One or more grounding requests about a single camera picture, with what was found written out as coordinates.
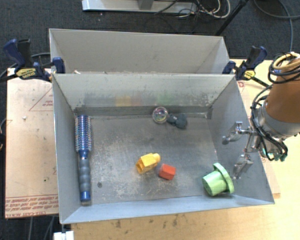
orange block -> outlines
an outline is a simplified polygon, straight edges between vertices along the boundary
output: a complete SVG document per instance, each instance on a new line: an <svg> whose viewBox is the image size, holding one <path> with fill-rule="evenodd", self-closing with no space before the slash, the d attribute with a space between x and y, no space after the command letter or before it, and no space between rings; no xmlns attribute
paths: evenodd
<svg viewBox="0 0 300 240"><path fill-rule="evenodd" d="M159 170L159 177L171 181L175 175L176 175L175 167L168 165L168 164L162 164L162 166Z"/></svg>

cord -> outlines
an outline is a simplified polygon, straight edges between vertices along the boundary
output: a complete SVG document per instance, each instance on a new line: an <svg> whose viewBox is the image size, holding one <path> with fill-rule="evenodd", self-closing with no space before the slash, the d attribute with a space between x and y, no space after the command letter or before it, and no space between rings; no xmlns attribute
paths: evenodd
<svg viewBox="0 0 300 240"><path fill-rule="evenodd" d="M54 220L55 220L55 216L52 216L52 219L51 219L51 221L50 221L50 223L49 223L49 226L48 226L48 228L46 229L46 232L45 232L45 234L44 234L43 240L46 240L46 238L47 238L49 232L51 232L51 227L52 227L53 224L54 224Z"/></svg>
<svg viewBox="0 0 300 240"><path fill-rule="evenodd" d="M37 54L34 54L32 55L31 57L32 58L35 58L35 57L40 57L40 56L50 56L50 53L49 52L42 52L42 53L37 53ZM13 64L11 66L9 66L8 68L9 69L12 69L12 68L15 68L17 66L17 64ZM7 69L5 69L4 71L2 71L2 73L0 74L0 79L7 73Z"/></svg>
<svg viewBox="0 0 300 240"><path fill-rule="evenodd" d="M256 6L261 12L263 12L263 13L265 13L266 15L269 15L269 16L271 16L271 17L275 17L275 18L282 19L282 20L289 20L289 19L291 19L291 20L296 20L296 19L299 19L299 18L300 18L300 15L281 16L281 15L274 15L274 14L271 14L271 13L269 13L269 12L263 10L263 9L258 5L258 3L257 3L256 0L253 0L253 2L254 2L254 4L255 4L255 6Z"/></svg>
<svg viewBox="0 0 300 240"><path fill-rule="evenodd" d="M224 19L226 17L229 16L230 12L231 12L231 4L229 0L225 0L226 1L226 7L227 7L227 12L224 15L216 15L216 13L218 13L220 11L221 8L221 2L220 0L217 0L218 2L218 8L217 9L212 9L212 10L207 10L201 2L199 2L199 0L195 0L197 2L197 6L199 7L199 11L201 13L207 14L212 16L213 18L217 18L217 19Z"/></svg>
<svg viewBox="0 0 300 240"><path fill-rule="evenodd" d="M293 24L292 24L292 20L296 20L296 19L300 19L300 15L293 15L291 16L287 7L280 1L278 0L279 3L281 4L281 6L283 7L285 13L287 16L281 16L281 15L274 15L274 14L271 14L265 10L263 10L258 4L257 4L257 1L256 0L253 0L255 6L263 13L265 13L266 15L269 15L271 17L274 17L274 18L277 18L277 19L281 19L281 20L289 20L289 23L290 23L290 49L289 51L291 52L292 51L292 47L293 47L293 40L294 40L294 29L293 29Z"/></svg>
<svg viewBox="0 0 300 240"><path fill-rule="evenodd" d="M291 63L282 65L283 62L289 61ZM283 80L272 79L272 76L281 77ZM300 77L300 54L295 52L285 53L275 58L268 69L268 80L273 84L285 84L291 81L299 81Z"/></svg>
<svg viewBox="0 0 300 240"><path fill-rule="evenodd" d="M34 217L31 217L31 219L30 219L30 226L29 226L28 240L31 240L31 233L32 233L33 222L34 222Z"/></svg>
<svg viewBox="0 0 300 240"><path fill-rule="evenodd" d="M154 15L157 15L157 14L165 12L166 10L168 10L169 8L171 8L173 5L175 5L178 1L180 1L180 0L173 1L169 6L167 6L166 8L164 8L164 9L162 9L160 11L157 11L156 13L154 13Z"/></svg>
<svg viewBox="0 0 300 240"><path fill-rule="evenodd" d="M273 87L273 84L269 85L268 87L266 87L265 89L263 89L254 99L251 105L251 122L252 122L252 126L253 128L256 130L257 134L259 135L260 139L261 139L261 143L263 145L263 149L265 152L265 156L268 158L268 160L273 161L275 158L271 158L268 154L267 151L267 146L265 143L265 140L269 141L270 143L272 143L273 145L275 145L277 147L277 149L279 150L279 153L282 155L284 155L285 157L288 155L288 147L283 143L280 142L278 140L275 140L268 132L266 132L257 122L256 120L256 115L255 115L255 110L257 109L257 105L260 105L260 101L265 100L267 98L267 95L262 96L261 98L258 99L258 97L263 94L265 91L271 89Z"/></svg>

wooden table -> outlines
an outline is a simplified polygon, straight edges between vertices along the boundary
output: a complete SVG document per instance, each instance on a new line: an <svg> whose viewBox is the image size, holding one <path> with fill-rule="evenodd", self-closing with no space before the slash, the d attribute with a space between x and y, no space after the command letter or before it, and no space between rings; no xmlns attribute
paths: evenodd
<svg viewBox="0 0 300 240"><path fill-rule="evenodd" d="M269 64L256 68L256 77L266 83ZM14 79L7 86L5 217L57 214L51 84ZM238 86L249 115L263 87L252 80ZM75 239L299 240L300 135L285 144L289 155L284 162L263 163L275 204L72 224Z"/></svg>

gray carpet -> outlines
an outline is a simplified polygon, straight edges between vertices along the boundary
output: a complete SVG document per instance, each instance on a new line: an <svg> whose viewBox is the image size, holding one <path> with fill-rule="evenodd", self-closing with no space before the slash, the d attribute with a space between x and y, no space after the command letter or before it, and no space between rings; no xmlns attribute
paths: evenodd
<svg viewBox="0 0 300 240"><path fill-rule="evenodd" d="M240 2L229 1L232 10ZM32 54L49 52L49 28L213 36L225 22L205 15L196 19L194 16L177 18L164 13L154 16L151 13L136 12L83 12L81 2L82 0L0 0L0 73L13 64L3 52L7 41L30 38ZM300 15L300 0L256 2L272 15ZM285 18L270 16L257 8L254 0L248 1L221 35L224 36L230 58L234 59L245 59L251 46L265 47L268 51L267 60L290 50L300 53L300 17L290 22ZM6 102L7 85L0 83L0 122L6 117ZM5 240L27 239L30 219L4 219L4 197L5 149L0 152L0 235ZM34 218L31 239L43 239L51 219L50 216ZM60 230L57 218L53 225L53 231Z"/></svg>

green plastic object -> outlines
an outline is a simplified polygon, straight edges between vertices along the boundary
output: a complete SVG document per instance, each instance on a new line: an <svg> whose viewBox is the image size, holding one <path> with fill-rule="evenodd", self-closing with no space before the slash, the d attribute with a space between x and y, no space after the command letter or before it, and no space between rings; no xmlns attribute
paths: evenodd
<svg viewBox="0 0 300 240"><path fill-rule="evenodd" d="M218 162L214 163L213 167L214 171L202 178L205 190L210 196L215 196L221 192L233 193L235 187L227 170Z"/></svg>

